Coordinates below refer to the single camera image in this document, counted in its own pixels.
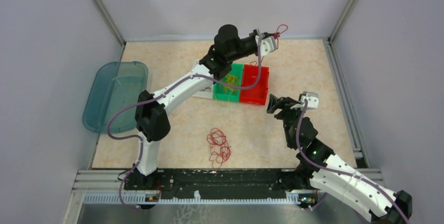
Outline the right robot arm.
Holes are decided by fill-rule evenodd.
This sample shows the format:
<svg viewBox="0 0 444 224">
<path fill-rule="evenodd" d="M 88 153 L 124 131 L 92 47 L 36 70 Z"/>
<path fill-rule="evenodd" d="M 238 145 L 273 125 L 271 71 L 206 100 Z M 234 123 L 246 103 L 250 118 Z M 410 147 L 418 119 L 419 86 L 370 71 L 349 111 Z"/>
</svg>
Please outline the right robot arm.
<svg viewBox="0 0 444 224">
<path fill-rule="evenodd" d="M 369 223 L 409 223 L 413 213 L 409 193 L 374 182 L 317 138 L 318 131 L 305 113 L 318 104 L 318 95 L 311 92 L 301 93 L 298 99 L 269 95 L 267 113 L 282 121 L 287 147 L 298 151 L 297 186 L 325 192 Z"/>
</svg>

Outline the teal translucent tray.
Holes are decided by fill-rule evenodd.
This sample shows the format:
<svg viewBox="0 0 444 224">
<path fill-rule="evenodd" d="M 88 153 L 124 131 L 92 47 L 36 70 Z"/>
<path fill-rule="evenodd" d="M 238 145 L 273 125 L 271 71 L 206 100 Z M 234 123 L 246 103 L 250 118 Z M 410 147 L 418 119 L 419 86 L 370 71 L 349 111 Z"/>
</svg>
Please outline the teal translucent tray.
<svg viewBox="0 0 444 224">
<path fill-rule="evenodd" d="M 110 62 L 96 73 L 82 123 L 89 131 L 106 134 L 107 123 L 117 112 L 138 102 L 146 90 L 148 68 L 139 61 Z"/>
</svg>

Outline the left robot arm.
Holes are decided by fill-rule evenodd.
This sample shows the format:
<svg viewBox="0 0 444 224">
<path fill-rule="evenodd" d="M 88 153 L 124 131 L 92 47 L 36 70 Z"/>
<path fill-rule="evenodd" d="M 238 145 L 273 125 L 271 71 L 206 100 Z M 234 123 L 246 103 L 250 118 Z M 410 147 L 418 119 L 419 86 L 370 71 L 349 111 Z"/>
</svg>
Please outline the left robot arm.
<svg viewBox="0 0 444 224">
<path fill-rule="evenodd" d="M 169 114 L 197 92 L 220 82 L 230 71 L 232 63 L 250 55 L 258 58 L 276 50 L 275 36 L 255 29 L 240 38 L 234 25 L 223 25 L 214 37 L 207 54 L 187 74 L 154 93 L 139 95 L 135 120 L 141 137 L 140 154 L 134 174 L 144 189 L 156 185 L 157 159 L 160 141 L 171 130 Z"/>
</svg>

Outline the green plastic bin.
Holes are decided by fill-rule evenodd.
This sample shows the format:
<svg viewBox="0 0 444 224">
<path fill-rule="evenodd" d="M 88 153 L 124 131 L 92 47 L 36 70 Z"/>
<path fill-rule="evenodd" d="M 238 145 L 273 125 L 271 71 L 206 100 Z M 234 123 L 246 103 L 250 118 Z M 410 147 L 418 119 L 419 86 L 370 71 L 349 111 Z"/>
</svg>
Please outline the green plastic bin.
<svg viewBox="0 0 444 224">
<path fill-rule="evenodd" d="M 220 81 L 231 86 L 241 86 L 242 75 L 243 75 L 243 64 L 233 63 L 231 66 L 231 71 Z M 213 87 L 213 99 L 228 101 L 238 103 L 240 97 L 240 90 L 221 85 L 219 83 L 214 84 Z"/>
</svg>

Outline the white plastic bin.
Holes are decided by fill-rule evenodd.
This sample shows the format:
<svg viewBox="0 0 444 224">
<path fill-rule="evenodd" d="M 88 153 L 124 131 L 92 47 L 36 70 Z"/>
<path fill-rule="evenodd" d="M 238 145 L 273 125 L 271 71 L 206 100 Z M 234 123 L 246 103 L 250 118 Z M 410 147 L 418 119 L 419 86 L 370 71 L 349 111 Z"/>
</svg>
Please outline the white plastic bin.
<svg viewBox="0 0 444 224">
<path fill-rule="evenodd" d="M 213 87 L 206 87 L 198 92 L 196 92 L 193 97 L 213 99 Z"/>
</svg>

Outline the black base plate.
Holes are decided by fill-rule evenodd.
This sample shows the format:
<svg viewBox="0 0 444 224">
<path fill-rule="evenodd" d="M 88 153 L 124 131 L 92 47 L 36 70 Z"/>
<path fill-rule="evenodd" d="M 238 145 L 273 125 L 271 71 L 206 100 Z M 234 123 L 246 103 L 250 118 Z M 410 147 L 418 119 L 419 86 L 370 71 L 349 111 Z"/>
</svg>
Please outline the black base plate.
<svg viewBox="0 0 444 224">
<path fill-rule="evenodd" d="M 199 192 L 204 200 L 250 200 L 283 199 L 312 186 L 294 169 L 157 169 L 150 175 L 129 173 L 124 189 L 152 190 L 161 199 L 191 199 Z"/>
</svg>

